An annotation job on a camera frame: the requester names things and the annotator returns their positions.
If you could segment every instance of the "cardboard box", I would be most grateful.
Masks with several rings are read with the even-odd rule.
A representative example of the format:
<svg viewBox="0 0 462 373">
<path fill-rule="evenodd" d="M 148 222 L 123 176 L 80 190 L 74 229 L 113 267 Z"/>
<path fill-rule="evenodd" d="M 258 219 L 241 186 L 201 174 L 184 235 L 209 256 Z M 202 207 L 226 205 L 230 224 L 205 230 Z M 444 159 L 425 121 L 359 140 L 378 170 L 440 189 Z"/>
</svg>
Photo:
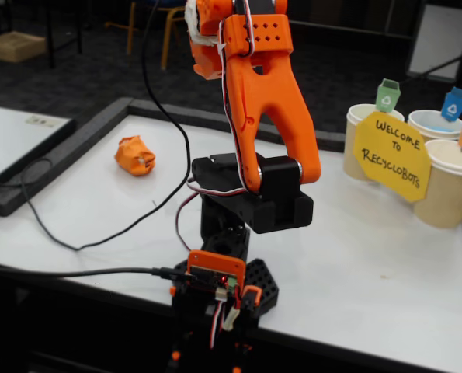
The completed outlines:
<svg viewBox="0 0 462 373">
<path fill-rule="evenodd" d="M 25 33 L 0 35 L 0 61 L 22 62 L 46 53 L 46 39 Z"/>
</svg>

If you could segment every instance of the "recycling symbol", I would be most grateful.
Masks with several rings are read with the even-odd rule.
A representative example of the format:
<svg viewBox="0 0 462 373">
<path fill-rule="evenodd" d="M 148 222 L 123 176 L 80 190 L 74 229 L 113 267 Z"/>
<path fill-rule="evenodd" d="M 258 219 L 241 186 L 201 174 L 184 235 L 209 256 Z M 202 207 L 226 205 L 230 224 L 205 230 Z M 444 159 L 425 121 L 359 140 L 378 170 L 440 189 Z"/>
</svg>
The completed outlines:
<svg viewBox="0 0 462 373">
<path fill-rule="evenodd" d="M 391 105 L 391 97 L 390 96 L 384 97 L 383 100 L 382 100 L 382 103 L 384 105 Z"/>
<path fill-rule="evenodd" d="M 450 105 L 450 107 L 448 108 L 448 113 L 456 114 L 457 112 L 458 112 L 457 105 L 455 105 L 455 104 Z"/>
</svg>

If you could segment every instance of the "blue recycling flag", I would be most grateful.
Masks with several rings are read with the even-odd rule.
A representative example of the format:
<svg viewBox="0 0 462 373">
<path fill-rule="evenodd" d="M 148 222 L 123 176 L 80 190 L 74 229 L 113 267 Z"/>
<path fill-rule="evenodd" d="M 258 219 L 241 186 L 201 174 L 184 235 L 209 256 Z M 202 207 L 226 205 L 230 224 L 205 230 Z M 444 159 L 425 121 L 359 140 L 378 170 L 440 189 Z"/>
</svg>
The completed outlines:
<svg viewBox="0 0 462 373">
<path fill-rule="evenodd" d="M 454 122 L 462 114 L 462 89 L 453 87 L 446 95 L 441 115 L 448 121 Z"/>
</svg>

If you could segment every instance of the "yellow chair leg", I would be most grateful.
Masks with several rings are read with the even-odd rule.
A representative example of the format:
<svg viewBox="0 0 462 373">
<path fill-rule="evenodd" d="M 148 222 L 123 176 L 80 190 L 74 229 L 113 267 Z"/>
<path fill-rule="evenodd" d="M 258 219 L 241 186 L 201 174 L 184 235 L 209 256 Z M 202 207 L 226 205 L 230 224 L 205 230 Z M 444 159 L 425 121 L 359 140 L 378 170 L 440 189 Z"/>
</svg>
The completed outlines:
<svg viewBox="0 0 462 373">
<path fill-rule="evenodd" d="M 167 23 L 165 24 L 165 39 L 163 40 L 162 70 L 167 69 L 168 50 L 170 49 L 170 33 L 172 31 L 174 15 L 178 11 L 179 10 L 177 8 L 174 8 L 170 12 L 168 12 L 168 15 L 167 15 Z"/>
<path fill-rule="evenodd" d="M 130 4 L 129 32 L 127 33 L 127 56 L 132 55 L 132 44 L 134 38 L 134 24 L 136 16 L 136 2 Z"/>
</svg>

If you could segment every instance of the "white table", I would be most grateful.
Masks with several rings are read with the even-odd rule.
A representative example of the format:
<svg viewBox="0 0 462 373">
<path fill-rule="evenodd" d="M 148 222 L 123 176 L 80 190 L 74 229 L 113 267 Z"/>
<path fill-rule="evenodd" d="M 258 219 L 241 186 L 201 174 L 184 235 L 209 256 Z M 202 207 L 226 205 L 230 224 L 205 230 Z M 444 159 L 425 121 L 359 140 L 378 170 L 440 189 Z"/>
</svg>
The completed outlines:
<svg viewBox="0 0 462 373">
<path fill-rule="evenodd" d="M 229 134 L 187 127 L 192 157 L 233 151 Z M 133 177 L 113 160 L 121 138 L 141 135 L 157 155 L 148 177 Z M 285 148 L 257 141 L 264 156 Z M 351 180 L 342 154 L 321 152 L 322 177 L 303 191 L 315 202 L 308 228 L 252 234 L 249 260 L 264 259 L 280 288 L 278 305 L 260 326 L 442 371 L 462 372 L 462 226 L 421 223 L 382 186 Z M 160 203 L 186 169 L 180 133 L 169 123 L 128 117 L 33 202 L 58 237 L 95 242 L 128 226 Z M 53 244 L 30 209 L 0 218 L 0 264 L 28 270 L 171 267 L 186 251 L 175 237 L 185 188 L 131 232 L 73 253 Z M 183 212 L 182 234 L 202 244 L 200 203 Z M 170 284 L 151 276 L 107 275 L 72 281 L 171 304 Z"/>
<path fill-rule="evenodd" d="M 0 107 L 0 174 L 42 147 L 70 123 L 66 118 Z"/>
</svg>

